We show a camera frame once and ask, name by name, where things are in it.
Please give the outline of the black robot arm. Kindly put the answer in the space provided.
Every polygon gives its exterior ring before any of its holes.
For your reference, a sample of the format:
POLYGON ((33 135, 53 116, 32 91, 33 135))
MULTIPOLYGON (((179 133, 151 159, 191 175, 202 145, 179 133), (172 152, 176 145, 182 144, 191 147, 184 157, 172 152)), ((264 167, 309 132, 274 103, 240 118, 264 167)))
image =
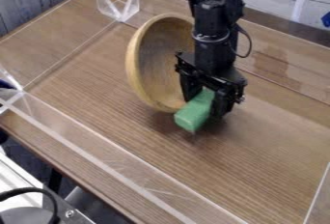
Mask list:
POLYGON ((246 78, 235 68, 238 36, 246 31, 238 20, 243 16, 242 0, 188 0, 195 19, 195 50, 175 54, 172 69, 187 106, 175 117, 183 119, 202 105, 208 114, 222 117, 243 101, 246 78))

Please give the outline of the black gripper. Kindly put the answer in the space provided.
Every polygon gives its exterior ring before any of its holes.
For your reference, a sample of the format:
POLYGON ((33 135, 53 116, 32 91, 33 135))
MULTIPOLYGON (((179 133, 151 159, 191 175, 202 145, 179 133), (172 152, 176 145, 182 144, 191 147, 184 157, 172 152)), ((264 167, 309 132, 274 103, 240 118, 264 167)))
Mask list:
POLYGON ((247 80, 235 68, 236 49, 238 34, 234 33, 219 41, 196 39, 194 52, 175 53, 183 98, 190 101, 203 88, 212 91, 210 114, 215 118, 230 113, 243 99, 247 80))

